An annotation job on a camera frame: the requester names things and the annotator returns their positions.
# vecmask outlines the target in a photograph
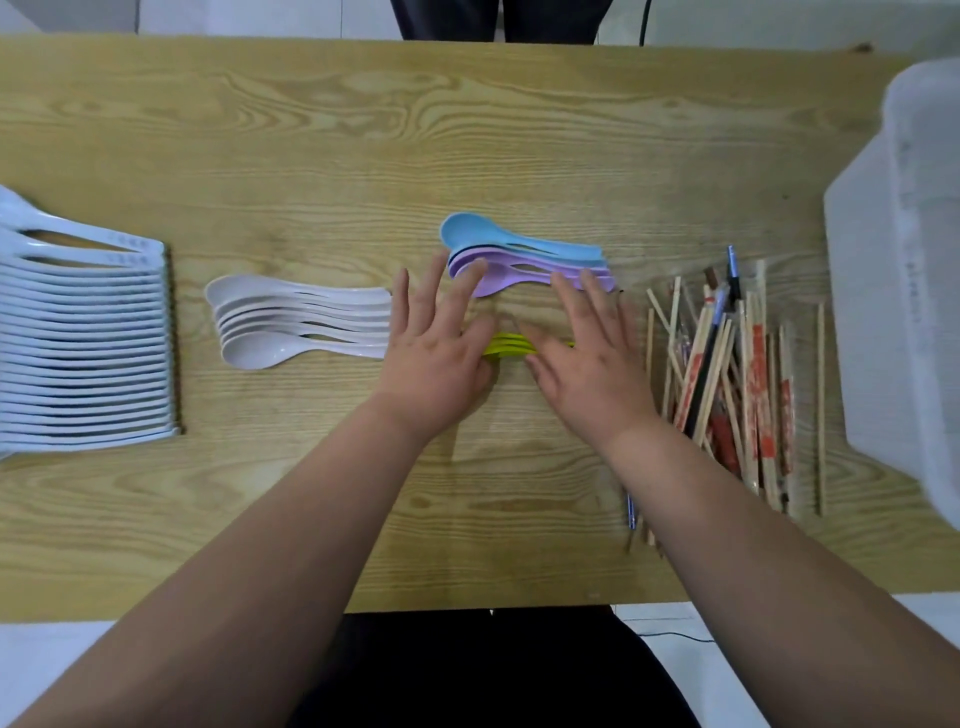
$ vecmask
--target white floor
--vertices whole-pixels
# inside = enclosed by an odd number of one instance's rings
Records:
[[[0,0],[0,33],[36,32],[38,26],[54,30],[44,26],[46,16],[31,17],[34,1],[17,0],[18,10]],[[132,7],[137,2],[126,1]],[[116,0],[117,7],[123,3]],[[636,44],[642,9],[643,0],[614,0],[598,42]],[[128,9],[121,10],[126,17]],[[113,27],[106,24],[101,30]],[[140,0],[139,32],[400,38],[390,0]],[[960,0],[653,0],[646,41],[805,50],[870,42],[879,51],[918,57],[960,54]],[[960,594],[900,598],[960,645]],[[766,725],[715,644],[660,634],[708,640],[692,605],[620,605],[616,611],[638,634],[658,635],[644,639],[704,726]],[[108,622],[0,625],[0,726],[12,721],[108,627]]]

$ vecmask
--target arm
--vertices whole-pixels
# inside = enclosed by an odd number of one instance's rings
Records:
[[[125,615],[16,723],[281,724],[311,686],[423,447],[491,380],[493,320],[461,335],[474,264],[435,306],[445,256],[394,291],[373,395],[226,530]]]
[[[960,651],[661,420],[632,314],[553,285],[571,350],[525,327],[547,401],[607,460],[774,725],[957,725]]]

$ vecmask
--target black pants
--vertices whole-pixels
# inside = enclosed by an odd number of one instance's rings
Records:
[[[320,685],[288,725],[506,725],[513,716],[698,725],[610,607],[346,615]]]
[[[405,40],[493,40],[497,0],[391,0]],[[612,0],[503,0],[509,43],[590,45]]]

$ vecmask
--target stack of colored spoons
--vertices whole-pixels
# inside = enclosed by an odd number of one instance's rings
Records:
[[[554,271],[579,288],[584,268],[593,271],[605,290],[616,286],[598,247],[517,235],[475,212],[455,212],[447,217],[440,225],[440,239],[450,250],[446,266],[451,278],[474,260],[487,260],[487,274],[477,285],[474,298],[490,296],[515,283],[549,283]]]

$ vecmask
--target finger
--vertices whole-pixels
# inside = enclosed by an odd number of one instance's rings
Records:
[[[479,397],[490,388],[493,382],[493,373],[496,367],[487,359],[480,359],[477,363],[477,373],[473,380],[473,395]]]
[[[616,297],[616,307],[620,311],[620,328],[627,351],[636,354],[640,351],[640,338],[636,333],[636,309],[623,291]]]
[[[600,281],[587,268],[580,271],[580,282],[587,291],[587,298],[593,306],[593,313],[600,322],[600,328],[603,329],[607,341],[616,349],[623,351],[627,345],[623,341],[623,327],[620,325],[620,313],[616,304],[611,302],[610,296],[600,285]]]
[[[478,361],[483,356],[495,333],[496,319],[489,313],[482,313],[470,322],[463,334],[463,338],[467,341],[467,356],[470,360]]]
[[[597,321],[588,298],[560,273],[555,272],[550,276],[550,285],[564,306],[577,348],[596,349],[605,346],[607,337],[600,328],[600,322]]]
[[[390,341],[407,330],[410,315],[410,272],[400,268],[394,276],[394,295],[390,304]]]
[[[534,376],[534,381],[540,391],[543,392],[543,398],[551,407],[556,409],[560,401],[560,380],[556,373],[538,354],[527,354],[523,357],[523,360],[530,367],[530,373]]]
[[[483,258],[474,260],[463,271],[457,274],[453,285],[446,292],[440,303],[440,309],[434,319],[431,330],[438,336],[459,336],[464,327],[464,316],[467,315],[467,306],[470,297],[476,290],[477,283],[487,273],[487,261]]]
[[[520,322],[520,333],[530,339],[530,343],[534,345],[540,359],[551,367],[560,366],[564,357],[571,354],[570,347],[564,342],[533,324]]]
[[[440,279],[444,276],[445,267],[446,253],[435,253],[430,260],[430,265],[427,266],[426,273],[420,279],[420,285],[410,297],[407,331],[415,336],[420,336],[433,324],[433,317],[437,310],[437,289],[440,288]]]

